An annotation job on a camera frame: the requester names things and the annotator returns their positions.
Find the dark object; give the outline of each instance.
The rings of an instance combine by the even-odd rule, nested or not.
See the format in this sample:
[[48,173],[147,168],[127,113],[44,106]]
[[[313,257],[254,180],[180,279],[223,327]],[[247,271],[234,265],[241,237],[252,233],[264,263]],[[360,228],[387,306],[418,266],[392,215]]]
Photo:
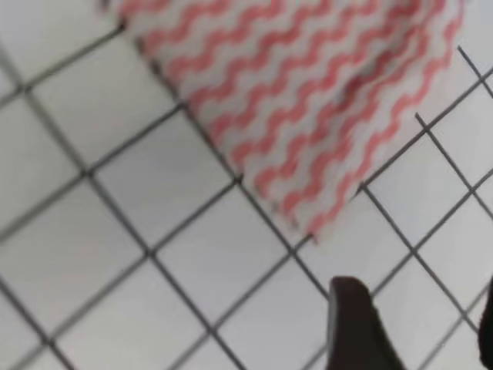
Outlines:
[[483,366],[493,370],[493,280],[490,282],[488,301],[479,325],[478,344]]
[[404,370],[366,286],[354,277],[330,283],[327,370]]

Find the tiled surface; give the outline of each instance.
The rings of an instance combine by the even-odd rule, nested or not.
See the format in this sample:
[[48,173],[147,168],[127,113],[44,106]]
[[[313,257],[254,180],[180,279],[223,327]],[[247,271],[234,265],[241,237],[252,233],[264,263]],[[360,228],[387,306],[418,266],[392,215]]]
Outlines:
[[326,306],[299,267],[290,262],[220,334],[247,368],[298,369],[324,343]]
[[63,370],[64,367],[59,360],[48,350],[44,352],[27,367],[28,370]]
[[203,370],[205,368],[235,370],[236,366],[226,356],[220,346],[213,339],[209,339],[182,367],[183,370]]
[[479,350],[476,345],[475,333],[462,324],[429,365],[430,370],[449,370],[451,368],[467,368],[484,370],[478,360]]
[[384,327],[407,368],[417,368],[459,313],[411,260],[376,299]]
[[60,340],[77,368],[159,370],[203,328],[150,264],[130,276]]
[[[381,157],[421,138],[318,245],[247,197],[91,4],[0,0],[0,370],[321,370],[339,274],[376,292],[407,368],[480,368],[490,0],[468,2],[473,66],[457,51],[418,107],[467,184],[410,116]],[[484,203],[457,207],[469,185]]]
[[427,136],[383,172],[370,190],[412,244],[424,237],[467,193]]

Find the cloth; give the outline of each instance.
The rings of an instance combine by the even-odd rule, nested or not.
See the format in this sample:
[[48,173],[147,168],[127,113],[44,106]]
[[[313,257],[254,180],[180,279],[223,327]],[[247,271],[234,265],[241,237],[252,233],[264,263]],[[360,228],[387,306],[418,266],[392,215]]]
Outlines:
[[109,0],[243,182],[319,235],[449,66],[462,0]]

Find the floor tile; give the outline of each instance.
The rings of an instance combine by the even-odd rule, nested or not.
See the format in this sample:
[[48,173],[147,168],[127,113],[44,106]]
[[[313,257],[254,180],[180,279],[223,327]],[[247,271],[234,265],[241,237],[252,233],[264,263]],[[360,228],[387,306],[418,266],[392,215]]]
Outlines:
[[160,257],[211,321],[286,250],[239,190],[232,190],[168,244]]
[[465,308],[493,274],[491,240],[493,221],[470,198],[419,253]]
[[427,136],[385,170],[370,189],[413,245],[467,193]]
[[65,367],[48,349],[45,349],[26,370],[65,370]]
[[488,295],[485,294],[481,298],[481,300],[472,308],[471,312],[469,313],[469,318],[476,324],[476,326],[479,328],[479,325],[481,324],[481,318],[483,317],[483,312],[485,312],[486,308],[486,301],[488,300]]
[[327,356],[320,357],[309,370],[327,370]]
[[493,99],[480,86],[451,111],[433,133],[471,184],[493,168]]
[[92,163],[173,103],[124,39],[114,39],[35,89],[56,123]]
[[299,370],[324,343],[327,302],[294,262],[221,328],[247,368]]
[[20,361],[39,343],[20,315],[0,294],[0,369],[6,370]]
[[14,91],[14,85],[9,77],[0,68],[0,99]]
[[423,130],[416,117],[414,117],[414,112],[410,112],[410,114],[403,116],[401,119],[401,128],[396,132],[393,139],[377,148],[373,156],[373,166],[365,175],[366,179],[373,176],[390,158]]
[[479,360],[475,333],[462,323],[445,346],[432,360],[427,370],[485,370]]
[[0,274],[49,331],[109,283],[139,249],[87,185],[0,249]]
[[236,370],[221,347],[209,339],[180,370]]
[[0,230],[76,175],[21,99],[0,110]]
[[319,245],[310,242],[300,255],[327,289],[337,275],[356,276],[374,289],[407,252],[368,196],[360,193],[339,216],[327,239]]
[[493,3],[490,0],[469,1],[464,29],[459,39],[463,50],[481,73],[493,67],[493,49],[488,38],[488,35],[493,33],[491,14],[493,14]]
[[99,14],[95,2],[0,1],[0,39],[25,79],[78,52],[113,27]]
[[60,341],[76,368],[161,370],[203,333],[157,269],[147,264]]
[[459,316],[414,258],[381,291],[376,305],[390,340],[409,370],[424,361]]
[[276,229],[281,233],[281,235],[286,239],[286,241],[291,245],[295,246],[299,244],[306,234],[293,227],[286,218],[280,214],[277,210],[275,210],[272,204],[262,197],[258,197],[255,193],[250,192],[255,197],[255,201],[262,208],[263,212],[269,217],[272,224]]
[[477,80],[478,77],[462,55],[454,52],[450,69],[433,82],[427,98],[418,107],[421,118],[430,123]]
[[229,183],[181,114],[128,149],[99,176],[150,244]]

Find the fabric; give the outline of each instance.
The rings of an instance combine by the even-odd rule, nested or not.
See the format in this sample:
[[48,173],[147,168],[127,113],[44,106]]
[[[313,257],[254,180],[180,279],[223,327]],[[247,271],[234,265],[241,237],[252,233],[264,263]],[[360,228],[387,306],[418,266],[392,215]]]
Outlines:
[[109,0],[220,152],[320,234],[450,64],[462,0]]

